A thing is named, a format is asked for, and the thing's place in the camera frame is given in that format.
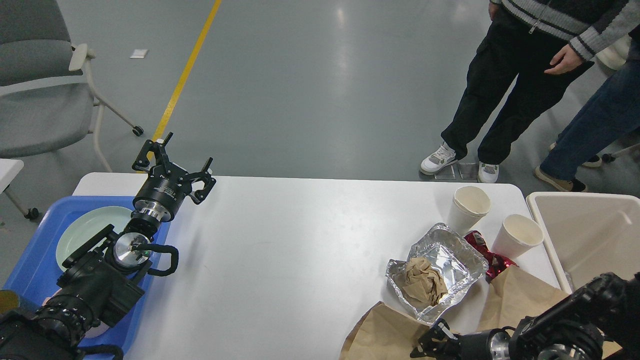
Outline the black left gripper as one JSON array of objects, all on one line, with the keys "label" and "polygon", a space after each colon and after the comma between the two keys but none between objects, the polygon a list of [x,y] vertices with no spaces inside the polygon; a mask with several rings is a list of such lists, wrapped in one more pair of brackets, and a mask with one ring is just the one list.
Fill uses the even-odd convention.
[{"label": "black left gripper", "polygon": [[[174,165],[165,146],[172,137],[173,132],[169,132],[164,139],[146,140],[132,164],[132,170],[147,173],[147,179],[133,200],[134,210],[160,223],[173,221],[187,196],[195,205],[203,203],[217,183],[211,172],[213,158],[208,158],[201,171],[188,173],[186,181],[180,181],[185,174],[171,177]],[[150,153],[155,159],[153,166],[148,158]]]}]

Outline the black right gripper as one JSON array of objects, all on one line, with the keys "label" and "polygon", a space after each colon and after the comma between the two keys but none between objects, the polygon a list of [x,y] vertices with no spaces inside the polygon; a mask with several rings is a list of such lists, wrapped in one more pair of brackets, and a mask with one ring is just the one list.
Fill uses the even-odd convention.
[{"label": "black right gripper", "polygon": [[510,360],[509,341],[506,330],[455,335],[445,320],[438,320],[418,338],[418,346],[410,358],[454,357],[455,360]]}]

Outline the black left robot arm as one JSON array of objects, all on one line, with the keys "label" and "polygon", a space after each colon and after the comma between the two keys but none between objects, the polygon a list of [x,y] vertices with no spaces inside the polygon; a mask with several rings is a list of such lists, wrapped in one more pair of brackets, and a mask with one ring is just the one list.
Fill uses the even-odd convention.
[{"label": "black left robot arm", "polygon": [[185,198],[199,205],[217,183],[212,157],[196,172],[170,161],[166,146],[172,136],[147,140],[135,158],[132,169],[147,178],[124,229],[115,232],[108,224],[73,251],[62,262],[58,292],[37,310],[15,308],[1,315],[3,360],[82,360],[89,354],[123,359],[115,344],[80,343],[92,328],[112,328],[135,307],[145,294],[145,276],[166,277],[178,269],[178,249],[158,244],[154,236],[173,221]]}]

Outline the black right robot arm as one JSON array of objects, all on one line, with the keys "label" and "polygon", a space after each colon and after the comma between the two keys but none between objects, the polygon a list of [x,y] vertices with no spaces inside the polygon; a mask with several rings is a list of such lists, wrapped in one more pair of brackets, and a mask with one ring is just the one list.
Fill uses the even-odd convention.
[{"label": "black right robot arm", "polygon": [[539,316],[518,326],[462,335],[439,319],[411,358],[437,360],[601,360],[604,342],[620,346],[611,360],[640,357],[639,275],[624,280],[603,273]]}]

